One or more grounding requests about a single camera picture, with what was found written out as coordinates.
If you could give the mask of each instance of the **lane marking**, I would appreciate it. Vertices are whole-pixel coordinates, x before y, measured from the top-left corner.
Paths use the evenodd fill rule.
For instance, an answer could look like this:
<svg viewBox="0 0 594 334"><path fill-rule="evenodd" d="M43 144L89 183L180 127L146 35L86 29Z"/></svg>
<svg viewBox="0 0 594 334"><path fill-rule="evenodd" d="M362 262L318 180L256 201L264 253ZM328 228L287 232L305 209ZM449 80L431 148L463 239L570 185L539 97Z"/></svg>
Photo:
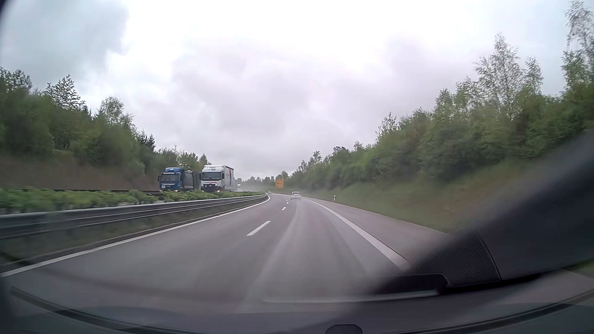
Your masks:
<svg viewBox="0 0 594 334"><path fill-rule="evenodd" d="M130 241L147 238L147 237L150 237L150 236L153 236L153 235L165 233L165 232L168 232L168 231L173 231L174 229L178 229L178 228L190 226L190 225L193 225L193 224L196 224L196 223L205 222L205 221L210 220L210 219L215 219L215 218L219 218L219 217L222 217L222 216L230 215L232 213L236 213L236 212L239 212L239 211L243 211L243 210L249 209L249 208L254 207L254 206L258 206L258 205L264 204L264 203L268 202L269 200L270 200L270 197L268 197L268 199L265 200L265 201L263 201L263 202L260 202L260 203L254 204L254 205L250 205L250 206L247 206L247 207L243 207L243 208L237 209L235 211L230 211L230 212L222 213L222 214L217 215L217 216L208 217L208 218L204 218L204 219L200 219L200 220L195 220L195 221L189 222L187 224L174 226L174 227L168 228L168 229L162 229L161 231L156 231L156 232L152 232L152 233L149 233L149 234L139 235L137 237L126 239L126 240L117 241L117 242L114 242L112 244L107 244L107 245L99 246L99 247L96 247L96 248L91 248L89 250L79 251L79 252L72 253L72 254L69 254L69 255L60 256L60 257L57 257L55 259L41 261L39 263L31 264L29 266L25 266L25 267L21 267L21 268L16 268L16 269L13 269L13 270L9 270L7 272L0 273L0 277L7 277L7 276L14 275L14 274L26 272L27 270L31 270L31 269L35 269L35 268L47 266L48 264L52 264L52 263L56 263L56 262L59 262L59 261L71 259L73 257L85 255L85 254L88 254L88 253L93 253L95 251L104 250L105 248L110 248L110 247L113 247L113 246L125 244L125 243L130 242Z"/></svg>
<svg viewBox="0 0 594 334"><path fill-rule="evenodd" d="M367 233L366 230L355 225L353 222L344 218L343 216L339 215L338 213L332 211L328 207L325 207L322 204L316 203L311 200L308 200L308 201L323 207L324 209L328 210L333 215L337 216L345 224L349 225L352 229L354 229L355 232L357 232L362 237L364 237L365 240L367 240L371 245L373 245L373 247L377 248L378 251L380 251L382 254L384 254L390 261L392 261L396 266L398 266L398 268L400 268L402 270L406 270L406 269L410 268L409 262L404 257L402 257L400 254L398 254L394 250L392 250L392 248L386 246L383 242L377 240L373 235Z"/></svg>
<svg viewBox="0 0 594 334"><path fill-rule="evenodd" d="M270 223L270 220L267 220L264 224L256 227L255 230L251 231L250 233L246 234L246 237L249 237L250 235L254 235L256 234L256 232L258 232L261 228L263 228L264 226L268 225L268 223Z"/></svg>

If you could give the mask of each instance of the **truck cab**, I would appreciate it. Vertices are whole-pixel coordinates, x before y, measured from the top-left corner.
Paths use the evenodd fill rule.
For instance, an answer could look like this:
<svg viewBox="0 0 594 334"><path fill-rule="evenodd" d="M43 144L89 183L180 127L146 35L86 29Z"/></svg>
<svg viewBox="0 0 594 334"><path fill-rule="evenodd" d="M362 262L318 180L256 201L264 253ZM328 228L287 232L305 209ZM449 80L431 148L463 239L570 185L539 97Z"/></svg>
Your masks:
<svg viewBox="0 0 594 334"><path fill-rule="evenodd" d="M167 167L157 177L159 190L186 191L200 186L198 172L186 171L182 167Z"/></svg>
<svg viewBox="0 0 594 334"><path fill-rule="evenodd" d="M235 191L235 171L226 165L206 165L200 173L200 189L209 193Z"/></svg>

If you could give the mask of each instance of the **guardrail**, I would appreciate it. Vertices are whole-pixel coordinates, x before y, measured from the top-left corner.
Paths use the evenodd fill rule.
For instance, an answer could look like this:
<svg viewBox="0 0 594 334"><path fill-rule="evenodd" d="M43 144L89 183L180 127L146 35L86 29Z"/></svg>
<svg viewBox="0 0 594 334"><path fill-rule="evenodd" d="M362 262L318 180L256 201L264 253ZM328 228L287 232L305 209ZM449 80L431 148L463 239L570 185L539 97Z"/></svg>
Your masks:
<svg viewBox="0 0 594 334"><path fill-rule="evenodd" d="M263 194L2 215L0 272L216 216L266 198Z"/></svg>
<svg viewBox="0 0 594 334"><path fill-rule="evenodd" d="M253 201L266 195L0 216L0 240Z"/></svg>

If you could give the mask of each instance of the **highway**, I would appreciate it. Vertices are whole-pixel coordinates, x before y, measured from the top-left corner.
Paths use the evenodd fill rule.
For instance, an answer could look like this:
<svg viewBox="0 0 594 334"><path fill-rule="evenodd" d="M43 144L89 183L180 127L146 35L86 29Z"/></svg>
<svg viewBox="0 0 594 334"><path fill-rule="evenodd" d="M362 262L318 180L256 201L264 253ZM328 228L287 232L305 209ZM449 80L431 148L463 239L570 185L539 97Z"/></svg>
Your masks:
<svg viewBox="0 0 594 334"><path fill-rule="evenodd" d="M380 332L396 325L449 326L594 289L593 279L562 272L505 289L349 303L407 268L418 247L444 236L342 204L272 194L251 207L0 276L64 308L204 333L282 332L340 322L336 316L355 305L364 305L366 315L345 321L384 326ZM21 316L46 312L12 299Z"/></svg>
<svg viewBox="0 0 594 334"><path fill-rule="evenodd" d="M272 194L247 209L4 275L71 308L326 310L398 273L407 254L440 236L353 207Z"/></svg>

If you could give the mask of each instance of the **cloud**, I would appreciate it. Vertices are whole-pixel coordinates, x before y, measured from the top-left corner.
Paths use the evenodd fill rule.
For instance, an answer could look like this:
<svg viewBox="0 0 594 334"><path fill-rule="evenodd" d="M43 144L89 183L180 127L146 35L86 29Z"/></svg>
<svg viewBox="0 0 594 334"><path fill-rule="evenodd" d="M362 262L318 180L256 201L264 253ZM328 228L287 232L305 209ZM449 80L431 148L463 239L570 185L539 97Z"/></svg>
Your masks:
<svg viewBox="0 0 594 334"><path fill-rule="evenodd" d="M162 125L151 130L164 146L207 153L242 178L291 172L314 150L369 143L388 112L429 109L439 89L472 71L465 59L424 56L410 39L389 40L379 63L357 71L247 39L185 50L173 63L169 101L144 100L139 120Z"/></svg>
<svg viewBox="0 0 594 334"><path fill-rule="evenodd" d="M13 0L3 10L1 65L45 87L71 74L103 71L109 52L123 53L128 9L115 0Z"/></svg>
<svg viewBox="0 0 594 334"><path fill-rule="evenodd" d="M431 109L441 89L473 76L499 32L541 63L546 93L563 87L566 0L252 1L233 11L122 1L129 20L110 0L23 0L26 20L13 19L17 32L3 29L12 51L2 55L41 85L71 73L92 108L119 97L159 147L206 153L242 178L291 172L314 150L373 142L389 112ZM97 37L79 33L99 25Z"/></svg>

